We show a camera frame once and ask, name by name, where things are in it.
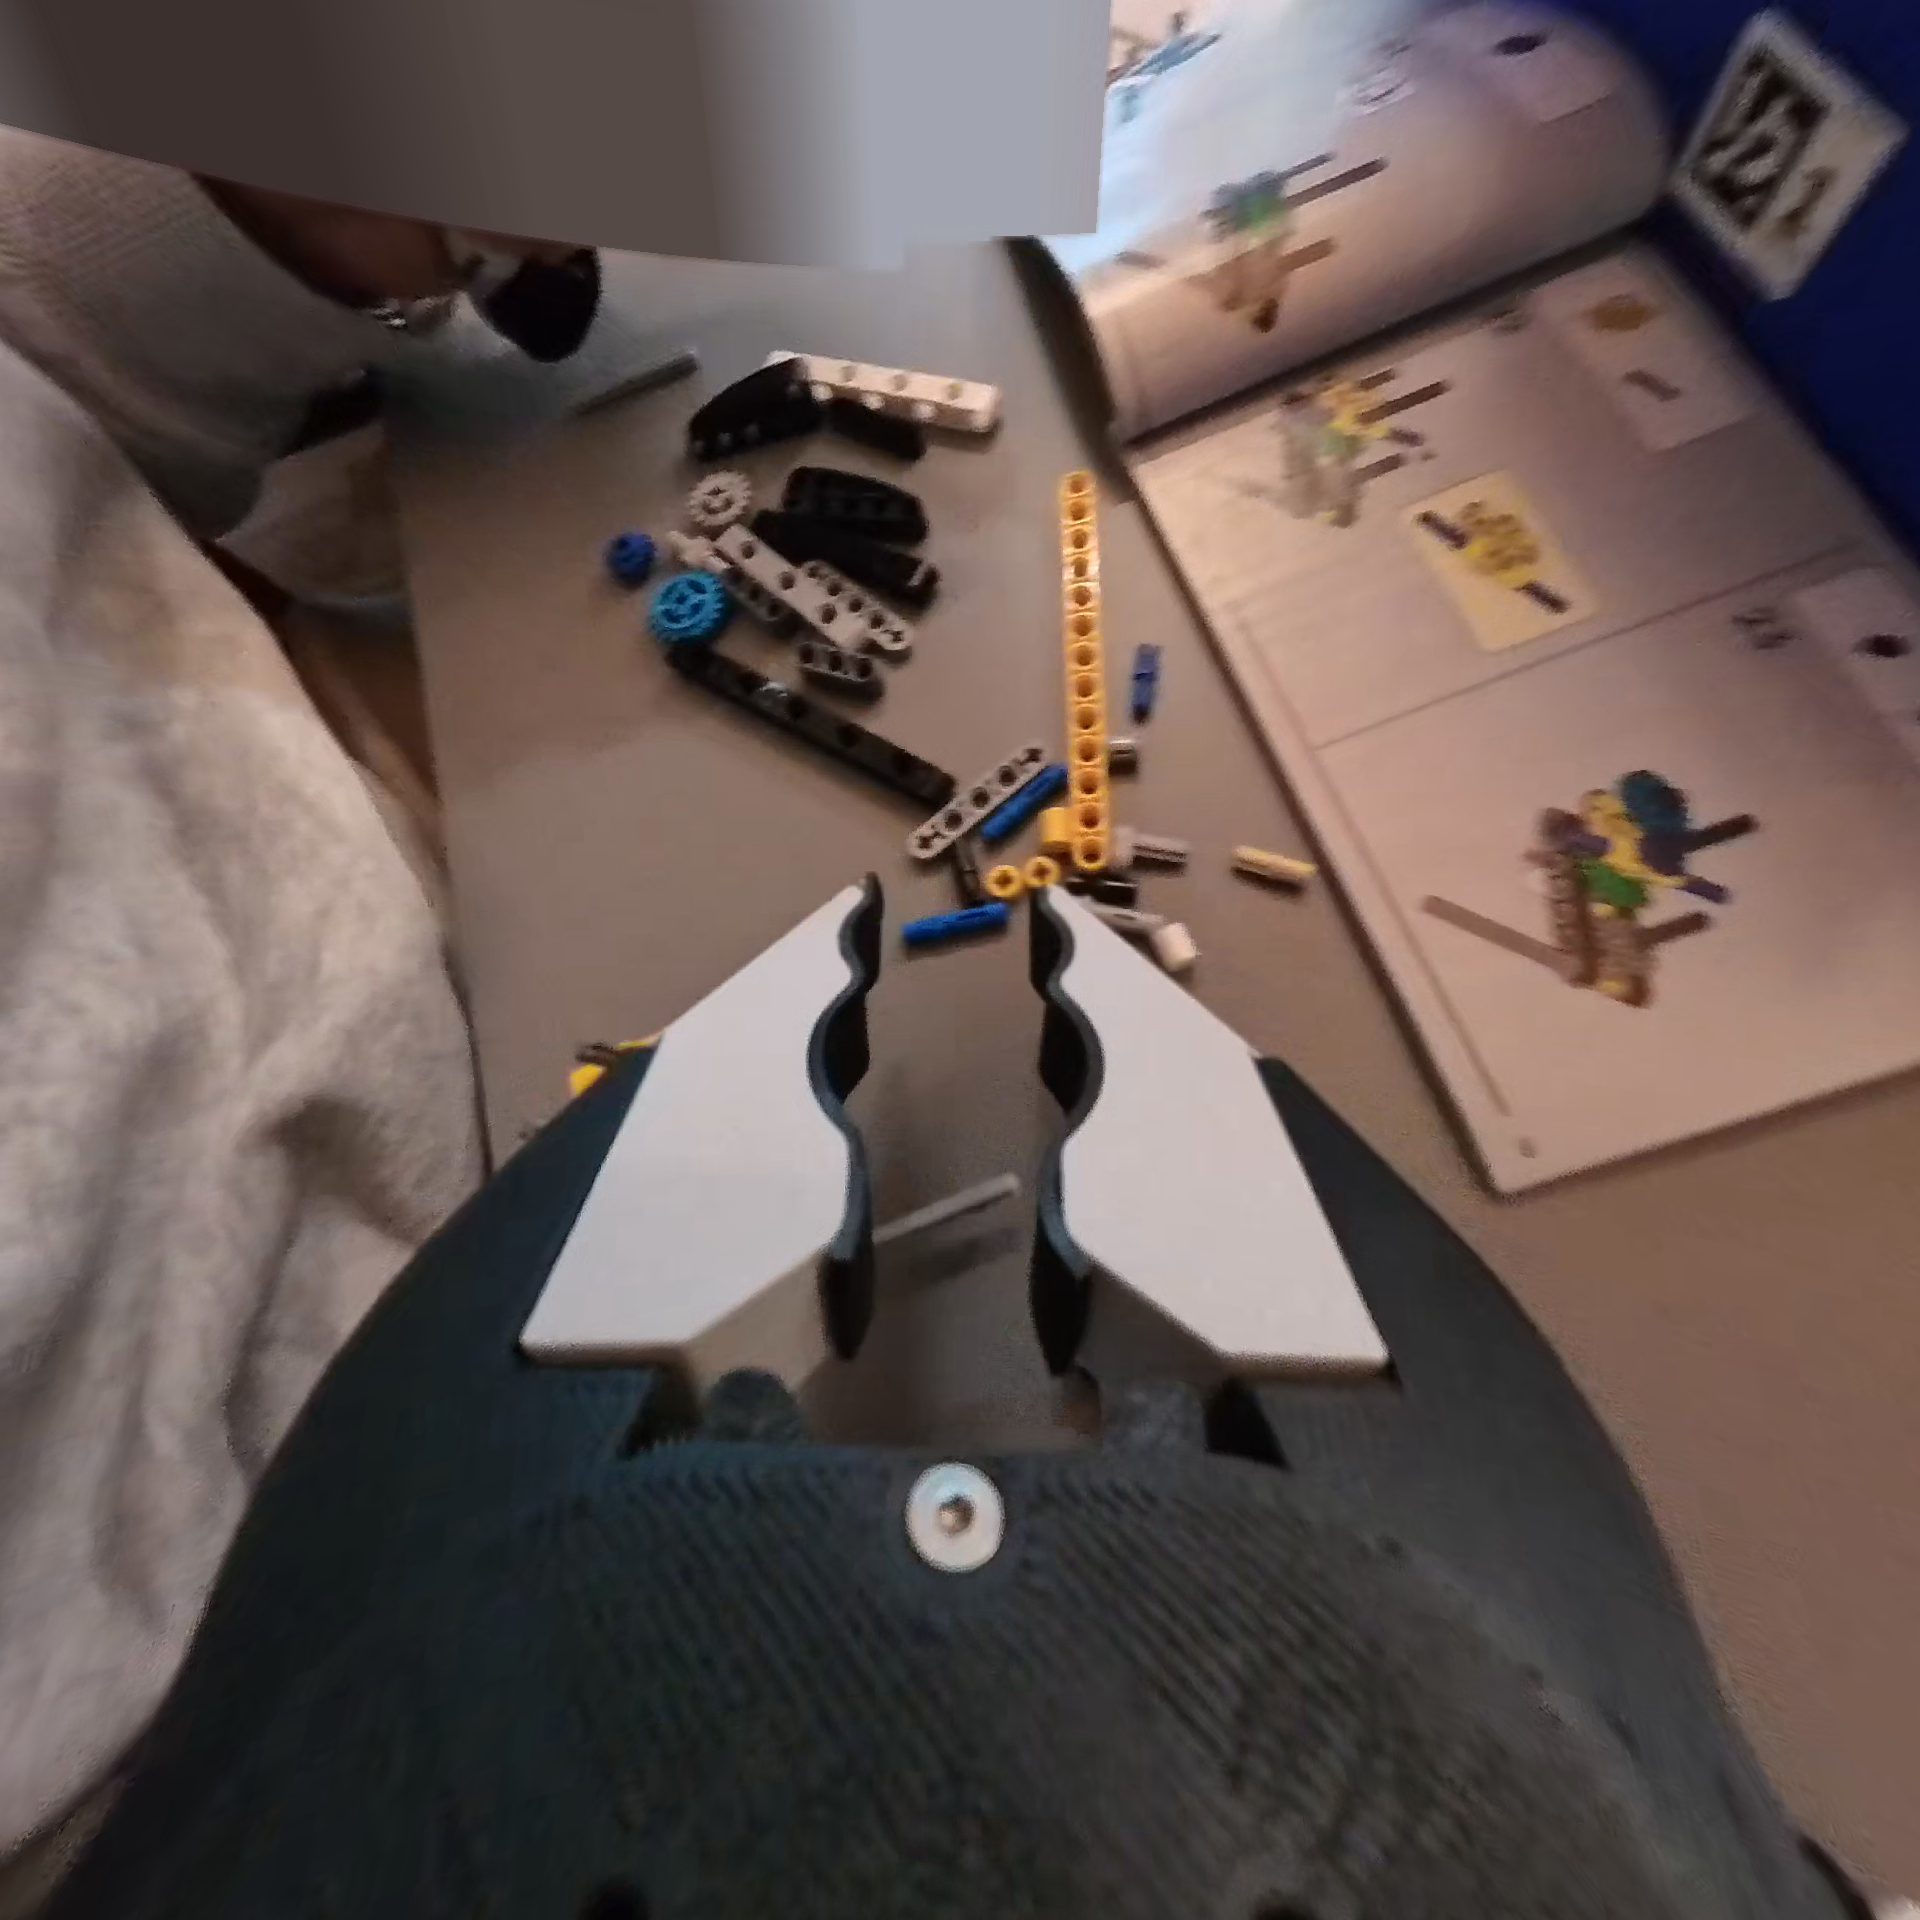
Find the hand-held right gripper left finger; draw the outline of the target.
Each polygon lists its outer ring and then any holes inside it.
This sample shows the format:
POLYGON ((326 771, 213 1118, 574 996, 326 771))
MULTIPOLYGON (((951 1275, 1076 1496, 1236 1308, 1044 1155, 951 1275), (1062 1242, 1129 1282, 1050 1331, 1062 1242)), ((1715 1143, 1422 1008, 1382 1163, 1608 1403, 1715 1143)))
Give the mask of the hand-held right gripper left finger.
POLYGON ((882 925, 862 875, 661 1031, 522 1323, 527 1357, 820 1370, 861 1351, 878 1282, 850 1099, 882 925))

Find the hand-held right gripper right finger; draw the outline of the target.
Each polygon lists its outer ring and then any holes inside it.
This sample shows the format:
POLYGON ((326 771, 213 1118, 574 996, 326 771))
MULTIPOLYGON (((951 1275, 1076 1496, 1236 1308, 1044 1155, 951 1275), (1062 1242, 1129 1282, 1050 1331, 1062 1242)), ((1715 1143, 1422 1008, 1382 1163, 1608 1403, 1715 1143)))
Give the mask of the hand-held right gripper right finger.
POLYGON ((1167 1337, 1217 1380, 1390 1367, 1262 1057, 1080 896, 1029 910, 1041 1078, 1065 1132, 1034 1177, 1029 1306, 1048 1371, 1167 1337))

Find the long grey lego axle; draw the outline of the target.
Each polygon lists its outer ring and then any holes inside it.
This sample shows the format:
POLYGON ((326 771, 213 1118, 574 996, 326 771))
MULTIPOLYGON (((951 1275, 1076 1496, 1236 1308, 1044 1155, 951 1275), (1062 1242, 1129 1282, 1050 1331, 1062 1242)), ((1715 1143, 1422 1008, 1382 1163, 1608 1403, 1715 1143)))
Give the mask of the long grey lego axle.
POLYGON ((978 1218, 981 1214, 993 1212, 1019 1197, 1021 1192, 1022 1181, 1019 1174, 996 1174, 994 1177, 976 1181, 936 1201, 926 1201, 910 1212, 901 1212, 898 1215, 878 1224, 873 1234, 875 1245, 894 1245, 918 1235, 934 1234, 956 1221, 978 1218))

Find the white lego beam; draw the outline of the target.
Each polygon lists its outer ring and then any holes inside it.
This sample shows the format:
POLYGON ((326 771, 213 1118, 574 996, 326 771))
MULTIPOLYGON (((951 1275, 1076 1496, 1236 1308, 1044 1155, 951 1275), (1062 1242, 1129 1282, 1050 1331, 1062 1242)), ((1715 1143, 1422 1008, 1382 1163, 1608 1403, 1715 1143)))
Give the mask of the white lego beam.
POLYGON ((990 437, 1002 424, 1002 389, 988 382, 784 348, 768 351, 765 365, 796 373, 820 404, 943 434, 990 437))

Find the thin grey lego liftarm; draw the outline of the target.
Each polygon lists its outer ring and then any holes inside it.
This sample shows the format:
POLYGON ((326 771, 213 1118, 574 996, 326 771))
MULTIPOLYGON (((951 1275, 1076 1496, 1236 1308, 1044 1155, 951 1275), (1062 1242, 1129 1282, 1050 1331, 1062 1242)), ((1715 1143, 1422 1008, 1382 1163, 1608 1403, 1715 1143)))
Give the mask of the thin grey lego liftarm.
POLYGON ((998 805, 1015 799, 1048 767, 1048 748, 1030 740, 975 779, 965 779, 918 827, 904 850, 912 862, 936 862, 981 827, 998 805))

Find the long black lego beam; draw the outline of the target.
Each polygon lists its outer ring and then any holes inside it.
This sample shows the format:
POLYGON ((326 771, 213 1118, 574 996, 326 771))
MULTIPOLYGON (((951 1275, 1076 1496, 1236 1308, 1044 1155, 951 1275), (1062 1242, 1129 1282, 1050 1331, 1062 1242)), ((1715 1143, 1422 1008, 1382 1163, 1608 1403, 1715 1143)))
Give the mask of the long black lego beam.
POLYGON ((670 641, 661 649, 661 657, 687 683, 902 803, 918 803, 931 812, 958 795, 958 779, 945 767, 820 703, 815 695, 733 659, 712 643, 670 641))

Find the long yellow lego beam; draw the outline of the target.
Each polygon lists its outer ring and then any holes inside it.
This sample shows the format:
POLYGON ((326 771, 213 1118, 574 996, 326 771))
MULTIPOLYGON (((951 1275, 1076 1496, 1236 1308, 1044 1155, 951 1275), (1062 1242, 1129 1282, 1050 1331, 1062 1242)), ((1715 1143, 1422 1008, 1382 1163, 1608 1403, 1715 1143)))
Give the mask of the long yellow lego beam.
POLYGON ((1099 875, 1111 859, 1112 795, 1099 487, 1093 470, 1058 486, 1068 864, 1099 875))

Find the lego instruction booklet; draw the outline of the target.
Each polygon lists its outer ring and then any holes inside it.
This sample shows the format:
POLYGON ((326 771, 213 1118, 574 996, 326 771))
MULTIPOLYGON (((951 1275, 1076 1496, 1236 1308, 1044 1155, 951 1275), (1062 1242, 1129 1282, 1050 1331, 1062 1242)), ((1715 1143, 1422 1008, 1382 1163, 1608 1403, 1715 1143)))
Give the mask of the lego instruction booklet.
POLYGON ((1581 3, 1114 3, 1044 241, 1500 1192, 1918 1063, 1917 566, 1637 235, 1669 171, 1581 3))

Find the grey hoodie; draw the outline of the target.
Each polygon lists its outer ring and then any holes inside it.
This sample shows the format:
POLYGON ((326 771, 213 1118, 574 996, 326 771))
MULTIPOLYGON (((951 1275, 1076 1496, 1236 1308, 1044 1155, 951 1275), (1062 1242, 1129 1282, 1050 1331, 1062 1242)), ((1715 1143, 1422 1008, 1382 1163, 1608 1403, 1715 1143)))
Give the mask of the grey hoodie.
POLYGON ((2 399, 11 1855, 156 1713, 481 1139, 441 918, 276 633, 12 351, 2 399))

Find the blue plastic bin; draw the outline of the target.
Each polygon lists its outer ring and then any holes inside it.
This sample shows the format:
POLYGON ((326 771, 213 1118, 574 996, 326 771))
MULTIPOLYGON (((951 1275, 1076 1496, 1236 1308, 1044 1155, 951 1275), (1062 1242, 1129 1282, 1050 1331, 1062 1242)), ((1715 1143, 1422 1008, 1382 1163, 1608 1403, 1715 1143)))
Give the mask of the blue plastic bin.
POLYGON ((1741 335, 1894 535, 1918 533, 1918 5, 1787 2, 1785 14, 1906 125, 1906 141, 1787 299, 1765 299, 1674 204, 1646 234, 1741 335))

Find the square printed marker tag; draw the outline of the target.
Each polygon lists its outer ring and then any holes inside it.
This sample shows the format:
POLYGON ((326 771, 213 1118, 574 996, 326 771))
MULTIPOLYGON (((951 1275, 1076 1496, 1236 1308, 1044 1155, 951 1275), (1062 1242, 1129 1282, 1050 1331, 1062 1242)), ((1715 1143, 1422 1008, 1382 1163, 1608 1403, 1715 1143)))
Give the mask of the square printed marker tag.
POLYGON ((1783 5, 1757 11, 1676 156, 1670 202, 1767 301, 1796 295, 1909 122, 1783 5))

